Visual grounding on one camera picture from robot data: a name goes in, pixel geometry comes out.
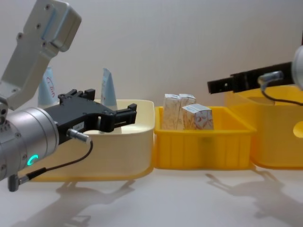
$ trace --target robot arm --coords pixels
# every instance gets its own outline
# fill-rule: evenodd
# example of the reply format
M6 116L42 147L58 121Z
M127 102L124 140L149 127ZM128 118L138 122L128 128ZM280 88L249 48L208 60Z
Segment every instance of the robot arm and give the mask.
M260 85L265 84L267 87L296 84L303 90L303 46L298 48L292 62L235 73L207 84L210 94L241 92L260 88Z
M0 81L0 181L8 178L11 192L30 180L30 174L37 176L19 178L18 171L51 155L61 143L72 138L90 143L83 132L111 132L135 122L136 104L112 111L94 102L93 89L61 94L60 104L45 110L7 114L8 108L15 110L33 97L49 61L69 49L80 23L68 3L37 0L23 33L17 35L17 47Z
M15 110L34 96L50 60L69 49L80 23L81 17L68 3L36 2L0 82L1 110L5 105Z

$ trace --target white wall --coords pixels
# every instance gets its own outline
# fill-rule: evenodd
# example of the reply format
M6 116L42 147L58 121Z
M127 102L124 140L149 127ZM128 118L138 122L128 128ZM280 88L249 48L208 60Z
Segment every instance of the white wall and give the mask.
M1 75L34 2L0 1ZM99 97L107 67L117 98L160 105L164 93L191 93L220 105L222 95L209 95L207 81L291 61L301 44L302 0L68 2L82 24L71 49L51 61L60 93L94 88Z

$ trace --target white table surface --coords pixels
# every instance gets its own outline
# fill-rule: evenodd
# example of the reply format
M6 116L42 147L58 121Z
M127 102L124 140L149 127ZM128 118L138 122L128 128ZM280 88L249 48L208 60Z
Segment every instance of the white table surface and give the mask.
M171 171L132 182L0 182L1 227L302 227L303 171Z

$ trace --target yellow plastic bin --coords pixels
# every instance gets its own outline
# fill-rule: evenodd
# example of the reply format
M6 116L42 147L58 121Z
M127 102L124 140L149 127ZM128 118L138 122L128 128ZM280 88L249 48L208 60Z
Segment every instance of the yellow plastic bin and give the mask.
M147 100L118 100L119 109L137 104L135 124L115 129L111 133L88 131L94 142L91 154L76 164L49 171L35 178L39 182L129 180L147 175L153 170L154 104ZM78 140L61 144L54 154L21 171L20 175L52 167L80 158L88 145Z
M269 87L266 93L303 102L303 92L295 86ZM274 103L263 97L260 89L226 93L225 105L257 129L251 143L251 159L256 165L303 168L303 106Z
M246 169L255 129L226 107L210 107L214 130L162 130L162 107L156 107L156 168Z

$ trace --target small cardboard box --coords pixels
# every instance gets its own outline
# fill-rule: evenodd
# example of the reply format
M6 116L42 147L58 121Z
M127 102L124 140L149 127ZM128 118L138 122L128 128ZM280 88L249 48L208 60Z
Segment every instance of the small cardboard box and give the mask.
M181 102L180 102L177 130L182 130L182 129L184 129L182 107L191 105L191 104L195 104L196 98L189 94L179 94L179 97L181 99Z
M177 129L178 115L180 110L180 97L172 94L165 94L163 105L162 129Z
M182 107L183 124L186 130L213 130L212 110L200 104Z

